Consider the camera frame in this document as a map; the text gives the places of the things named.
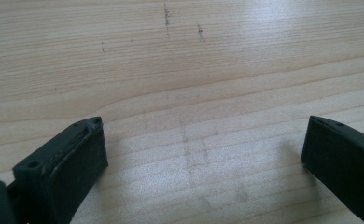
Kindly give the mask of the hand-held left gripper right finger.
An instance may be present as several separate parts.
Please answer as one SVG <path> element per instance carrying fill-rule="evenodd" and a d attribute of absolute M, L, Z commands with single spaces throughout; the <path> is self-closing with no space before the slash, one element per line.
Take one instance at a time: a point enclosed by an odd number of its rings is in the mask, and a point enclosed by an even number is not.
<path fill-rule="evenodd" d="M 364 221 L 364 133 L 338 121 L 311 116 L 301 161 Z"/>

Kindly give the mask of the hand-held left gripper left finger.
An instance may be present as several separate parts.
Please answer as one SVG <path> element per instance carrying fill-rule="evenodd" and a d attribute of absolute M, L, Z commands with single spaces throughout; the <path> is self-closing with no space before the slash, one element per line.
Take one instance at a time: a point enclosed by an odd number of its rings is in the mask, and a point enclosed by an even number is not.
<path fill-rule="evenodd" d="M 21 220 L 69 224 L 107 165 L 102 119 L 70 125 L 13 167 Z"/>

